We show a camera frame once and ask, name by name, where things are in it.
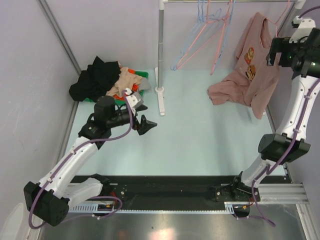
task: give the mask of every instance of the white bracket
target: white bracket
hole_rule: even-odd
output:
[[[156,67],[154,69],[155,71],[155,81],[156,81],[156,85],[158,86],[158,68]],[[161,88],[155,87],[155,92],[158,95],[158,103],[159,103],[159,112],[161,116],[166,115],[166,111],[165,111],[165,102],[164,102],[164,91],[165,88],[162,86]]]
[[[63,197],[69,199],[69,208],[73,208],[89,198],[98,196],[101,193],[102,187],[103,185],[100,181],[89,177],[80,184],[68,187]]]
[[[289,41],[290,43],[297,43],[299,40],[301,43],[303,43],[305,40],[307,40],[306,37],[310,35],[311,30],[316,27],[315,21],[312,20],[311,18],[302,19],[296,16],[293,19],[293,23],[299,24],[299,27],[290,38],[290,41]]]
[[[282,135],[286,134],[287,138],[292,139],[294,136],[294,129],[296,128],[300,114],[302,112],[302,108],[305,102],[305,96],[308,94],[311,86],[318,80],[317,77],[313,76],[296,76],[292,80],[292,89],[291,96],[289,99],[289,103],[287,109],[285,111],[283,120],[279,126],[279,128],[275,131],[276,134]],[[307,108],[305,110],[304,117],[302,119],[302,123],[300,126],[300,131],[296,135],[296,140],[300,141],[301,139],[306,139],[307,137],[307,124],[309,120],[309,116],[311,110],[313,108],[316,97],[320,92],[320,84],[318,84],[310,95],[310,100],[308,101]]]
[[[168,0],[159,0],[159,10],[165,10],[165,4],[168,3]]]
[[[305,3],[306,3],[306,0],[298,0],[295,2],[294,8],[300,10],[305,5]]]

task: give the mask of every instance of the metal pole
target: metal pole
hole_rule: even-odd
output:
[[[64,34],[62,33],[58,22],[55,18],[55,16],[53,15],[48,3],[46,0],[37,0],[37,2],[39,3],[40,7],[43,10],[44,15],[46,16],[46,18],[49,21],[49,24],[51,25],[52,29],[54,30],[56,36],[58,37],[63,49],[65,50],[66,54],[68,55],[69,60],[71,61],[74,69],[76,70],[76,72],[80,75],[81,73],[81,68],[73,54],[73,52],[71,51],[71,48],[64,36]]]
[[[288,10],[287,15],[285,16],[284,20],[282,21],[281,26],[278,30],[278,36],[283,37],[286,33],[286,30],[289,29],[289,26],[291,25],[291,21],[295,18],[297,9],[295,8],[295,4],[292,4],[291,8]]]
[[[157,88],[163,86],[163,47],[164,47],[164,9],[159,9],[159,36],[158,36],[158,83]]]

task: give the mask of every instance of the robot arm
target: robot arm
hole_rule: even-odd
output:
[[[138,122],[137,112],[147,107],[143,105],[142,97],[138,93],[129,89],[126,93],[129,94],[126,96],[126,102],[130,109],[121,110],[121,106],[116,109],[113,97],[100,97],[94,105],[94,113],[82,127],[70,151],[37,184],[29,182],[24,187],[26,206],[31,214],[56,226],[66,217],[69,208],[92,197],[110,194],[112,187],[109,180],[98,174],[92,175],[81,184],[67,187],[83,164],[102,147],[104,142],[112,140],[109,138],[111,128],[131,123],[132,128],[139,135],[143,135],[157,126],[156,123],[148,121],[144,115],[141,116],[140,123]]]
[[[260,153],[252,165],[232,184],[215,188],[216,200],[246,201],[253,194],[259,200],[260,182],[278,165],[292,162],[306,154],[306,130],[313,104],[320,91],[320,29],[312,19],[296,17],[292,37],[274,38],[266,57],[272,66],[281,53],[279,65],[293,70],[291,96],[281,125],[273,134],[265,134],[258,146]]]

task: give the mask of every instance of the beige clothing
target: beige clothing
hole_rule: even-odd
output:
[[[226,101],[251,106],[261,119],[279,80],[279,66],[267,66],[272,37],[268,20],[257,12],[249,21],[235,51],[238,62],[222,82],[208,88],[214,105]]]
[[[106,92],[107,96],[113,97],[114,95],[118,95],[122,98],[122,91],[126,88],[132,89],[134,84],[140,84],[142,76],[138,76],[128,72],[128,67],[122,67],[120,69],[121,73],[119,74],[118,81],[115,82],[110,91]]]

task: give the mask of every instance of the white wall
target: white wall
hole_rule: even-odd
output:
[[[297,12],[297,15],[305,10],[318,6],[319,0],[307,0],[303,9]],[[310,12],[305,17],[311,17],[315,20],[316,26],[320,27],[320,10]],[[290,36],[294,31],[286,31]],[[281,78],[273,93],[269,103],[272,118],[277,128],[286,111],[291,94],[291,68],[282,68]],[[320,227],[320,208],[318,207],[320,199],[320,98],[318,97],[313,105],[310,119],[307,125],[306,143],[311,144],[310,151],[300,159],[290,164],[290,173],[296,183],[303,183],[306,194],[314,211],[314,216]]]
[[[0,33],[0,239],[21,240],[28,229],[23,188],[57,160],[77,74],[37,1],[1,1]]]
[[[120,61],[133,69],[153,69],[158,59],[159,0],[47,0],[81,69],[87,69],[96,55],[105,61]],[[220,67],[233,68],[234,52],[249,19],[262,12],[276,21],[287,3],[237,2],[228,42]],[[212,2],[210,13],[226,2]],[[164,11],[163,64],[169,69],[191,28],[197,22],[197,3],[168,3]],[[184,68],[210,69],[219,36],[203,48]]]

